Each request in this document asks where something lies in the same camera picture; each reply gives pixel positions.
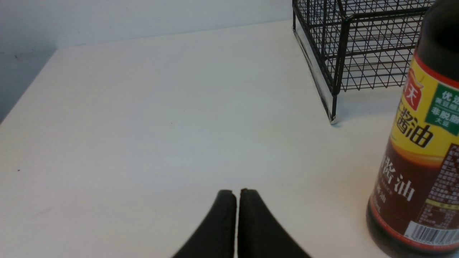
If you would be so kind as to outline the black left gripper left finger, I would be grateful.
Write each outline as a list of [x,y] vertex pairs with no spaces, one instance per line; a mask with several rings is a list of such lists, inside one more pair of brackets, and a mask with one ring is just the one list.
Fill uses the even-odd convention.
[[174,258],[232,258],[235,249],[237,199],[220,190],[201,224]]

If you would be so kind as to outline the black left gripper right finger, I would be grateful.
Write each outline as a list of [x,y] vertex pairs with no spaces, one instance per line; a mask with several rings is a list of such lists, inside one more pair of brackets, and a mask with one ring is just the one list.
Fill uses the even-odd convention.
[[271,214],[254,189],[240,192],[237,236],[239,258],[308,258]]

